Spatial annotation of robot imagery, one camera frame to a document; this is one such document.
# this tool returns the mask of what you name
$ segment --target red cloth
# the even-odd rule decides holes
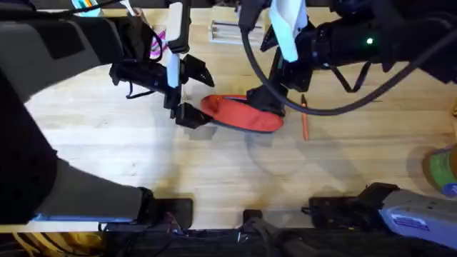
[[[230,98],[246,100],[245,96],[210,95],[201,100],[201,110],[223,124],[241,129],[274,132],[283,126],[280,116]]]

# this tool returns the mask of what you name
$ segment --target black cable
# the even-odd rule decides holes
[[[164,244],[164,246],[160,247],[159,250],[157,250],[155,253],[152,254],[151,257],[157,257],[159,256],[161,253],[163,253],[166,249],[168,249],[175,241],[173,239],[171,239],[170,241],[166,242]]]
[[[36,6],[30,0],[19,0],[22,4],[30,7],[32,11],[36,11]]]
[[[377,58],[378,57],[376,56],[376,57],[368,60],[363,65],[363,67],[360,71],[360,74],[358,75],[358,78],[356,80],[356,83],[354,84],[354,87],[352,87],[352,88],[351,88],[351,86],[349,86],[349,82],[346,80],[346,78],[343,76],[343,74],[341,74],[340,70],[338,70],[338,67],[331,65],[331,64],[328,65],[328,67],[330,68],[330,70],[332,70],[333,74],[335,74],[336,78],[340,81],[341,85],[343,85],[344,90],[346,90],[346,92],[356,93],[361,89],[361,87],[366,79],[366,75],[368,75],[368,72],[370,71],[371,64],[373,64],[373,62]]]
[[[371,92],[369,95],[359,99],[352,104],[342,106],[336,109],[312,109],[308,107],[302,107],[301,105],[291,101],[286,96],[281,95],[273,86],[273,84],[266,78],[263,74],[260,66],[257,63],[256,57],[254,56],[251,48],[251,44],[248,38],[249,32],[246,30],[241,30],[241,38],[243,39],[244,50],[248,56],[249,62],[251,63],[252,69],[256,75],[260,78],[262,84],[276,97],[281,103],[291,107],[296,111],[303,112],[305,114],[317,115],[317,116],[335,116],[339,114],[344,114],[349,111],[356,110],[365,106],[366,104],[371,103],[373,100],[377,99],[379,96],[382,96],[388,90],[392,89],[396,84],[406,78],[419,66],[423,65],[427,60],[429,60],[434,54],[448,46],[450,43],[453,43],[457,39],[457,29],[452,30],[446,34],[442,39],[440,39],[436,44],[432,45],[429,49],[425,50],[420,54],[415,60],[410,62],[404,69],[390,78],[386,83],[379,86],[375,91]]]
[[[255,231],[262,237],[263,246],[265,247],[265,257],[271,257],[271,240],[265,228],[258,228],[256,224],[252,225]]]

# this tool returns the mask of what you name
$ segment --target pencil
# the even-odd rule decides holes
[[[305,95],[301,95],[301,105],[306,107],[307,102]],[[303,139],[309,140],[309,132],[308,132],[308,116],[306,114],[301,114],[301,123],[303,124]]]

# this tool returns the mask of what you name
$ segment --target wooden table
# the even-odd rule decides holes
[[[211,10],[193,10],[191,54],[206,62],[216,88],[190,81],[191,102],[211,92],[244,94],[258,86],[241,46],[208,42]],[[319,24],[334,19],[310,10]],[[164,11],[147,11],[160,24]],[[257,58],[268,72],[273,51]],[[347,94],[327,71],[317,71],[306,94],[315,108],[342,106],[373,91],[397,72],[373,67],[357,94]],[[360,65],[341,68],[352,83]],[[113,86],[109,66],[92,69],[35,95],[27,107],[59,156],[102,178],[145,186],[157,198],[194,199],[193,228],[235,228],[245,208],[260,208],[282,226],[303,218],[311,196],[356,195],[373,182],[437,196],[421,169],[425,152],[456,140],[451,109],[457,86],[417,71],[380,101],[335,117],[309,117],[310,141],[301,115],[288,109],[284,127],[253,135],[208,125],[192,131],[174,124],[163,96],[126,100],[128,86]],[[300,95],[289,95],[299,101]],[[0,231],[86,231],[94,223],[30,223]]]

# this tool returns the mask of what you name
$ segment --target green tape roll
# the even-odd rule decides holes
[[[429,168],[433,180],[441,189],[449,183],[457,183],[451,168],[451,149],[432,154]]]

